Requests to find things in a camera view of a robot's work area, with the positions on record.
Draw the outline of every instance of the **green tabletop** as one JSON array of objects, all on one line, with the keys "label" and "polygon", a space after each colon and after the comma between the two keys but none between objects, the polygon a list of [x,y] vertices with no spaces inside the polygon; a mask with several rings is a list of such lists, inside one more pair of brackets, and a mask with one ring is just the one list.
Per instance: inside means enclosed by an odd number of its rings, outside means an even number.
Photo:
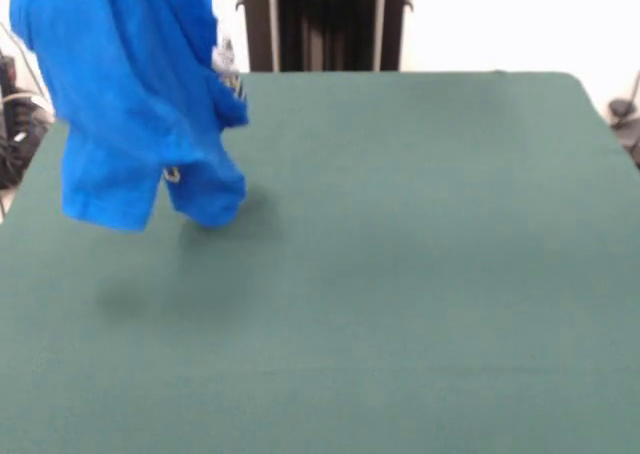
[{"label": "green tabletop", "polygon": [[640,182],[560,74],[251,75],[203,231],[0,227],[0,452],[638,454]]}]

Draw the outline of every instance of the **white backdrop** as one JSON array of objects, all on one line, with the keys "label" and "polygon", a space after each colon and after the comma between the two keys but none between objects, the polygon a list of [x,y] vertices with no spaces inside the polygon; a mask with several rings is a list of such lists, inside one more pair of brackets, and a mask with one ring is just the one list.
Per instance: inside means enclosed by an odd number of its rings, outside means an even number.
[{"label": "white backdrop", "polygon": [[[249,69],[236,0],[214,0]],[[553,70],[576,75],[596,109],[627,96],[640,69],[638,0],[414,0],[407,12],[403,70]],[[0,0],[8,21],[9,0]],[[6,40],[0,39],[0,47]]]}]

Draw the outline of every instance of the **blue fabric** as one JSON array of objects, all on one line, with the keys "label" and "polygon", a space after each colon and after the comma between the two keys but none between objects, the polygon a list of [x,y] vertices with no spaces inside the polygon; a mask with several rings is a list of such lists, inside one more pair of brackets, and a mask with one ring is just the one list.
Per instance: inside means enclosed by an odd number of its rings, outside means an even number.
[{"label": "blue fabric", "polygon": [[233,219],[245,181],[221,133],[248,122],[247,105],[211,68],[211,0],[11,0],[11,24],[70,124],[68,216],[144,229],[163,169],[179,166],[177,210],[205,226]]}]

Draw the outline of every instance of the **cable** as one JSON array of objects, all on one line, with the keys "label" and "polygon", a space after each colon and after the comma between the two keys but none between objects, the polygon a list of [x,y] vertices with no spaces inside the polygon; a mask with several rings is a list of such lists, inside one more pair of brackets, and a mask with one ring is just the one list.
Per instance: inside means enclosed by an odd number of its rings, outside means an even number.
[{"label": "cable", "polygon": [[2,98],[2,104],[6,104],[7,102],[15,101],[17,99],[29,99],[33,96],[37,96],[35,92],[15,92],[13,94],[8,95],[7,97]]},{"label": "cable", "polygon": [[633,89],[631,91],[631,96],[629,97],[627,108],[625,109],[625,112],[623,112],[622,115],[618,117],[618,120],[613,124],[612,127],[614,129],[620,127],[633,113],[633,109],[634,109],[633,103],[636,100],[636,97],[638,97],[639,89],[640,89],[640,71],[638,71],[638,73],[636,74],[636,80],[633,84]]},{"label": "cable", "polygon": [[[629,104],[627,106],[626,112],[613,125],[614,129],[621,127],[622,124],[629,118],[629,116],[633,112],[633,102],[635,101],[636,97],[638,96],[638,92],[639,91],[640,91],[640,71],[638,71],[638,74],[636,75],[636,82],[633,85],[633,91],[631,92],[631,97],[629,98]],[[629,147],[629,154],[631,155],[631,157],[634,160],[635,160],[635,158],[633,157],[633,155],[635,154],[636,149],[638,148],[638,146],[640,146],[640,137],[638,137],[634,141],[634,143],[631,144],[631,147]]]},{"label": "cable", "polygon": [[11,102],[11,101],[16,101],[18,99],[29,99],[33,104],[36,104],[38,107],[41,107],[47,111],[49,111],[50,113],[55,112],[53,107],[51,107],[49,105],[49,103],[47,102],[47,100],[38,95],[35,92],[15,92],[13,94],[8,95],[7,97],[2,98],[2,104],[6,104],[7,102]]},{"label": "cable", "polygon": [[38,76],[36,76],[36,73],[34,72],[33,68],[31,67],[31,63],[29,62],[29,59],[27,59],[27,54],[25,52],[25,50],[22,47],[22,44],[20,42],[18,42],[18,40],[16,39],[16,37],[13,35],[13,33],[7,28],[7,26],[4,25],[4,23],[0,22],[0,28],[5,32],[5,34],[7,35],[7,37],[9,38],[9,40],[16,46],[16,48],[18,49],[18,52],[20,53],[20,56],[22,57],[22,60],[24,61],[25,67],[27,68],[27,70],[29,71],[29,74],[31,75],[31,78],[33,79],[34,84],[36,85],[36,87],[38,88],[38,92],[40,93],[40,95],[42,97],[46,98],[46,95],[44,93],[44,89],[42,88],[42,85],[40,84],[40,79],[38,78]]}]

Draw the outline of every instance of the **blue cloth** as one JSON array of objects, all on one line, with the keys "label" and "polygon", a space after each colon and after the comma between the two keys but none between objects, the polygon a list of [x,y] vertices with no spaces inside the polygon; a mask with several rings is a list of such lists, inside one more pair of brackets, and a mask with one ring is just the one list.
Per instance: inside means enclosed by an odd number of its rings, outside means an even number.
[{"label": "blue cloth", "polygon": [[211,0],[11,0],[13,30],[33,50],[59,118],[70,125],[64,212],[142,230],[163,169],[177,210],[231,221],[245,180],[221,133],[247,105],[211,68]]}]

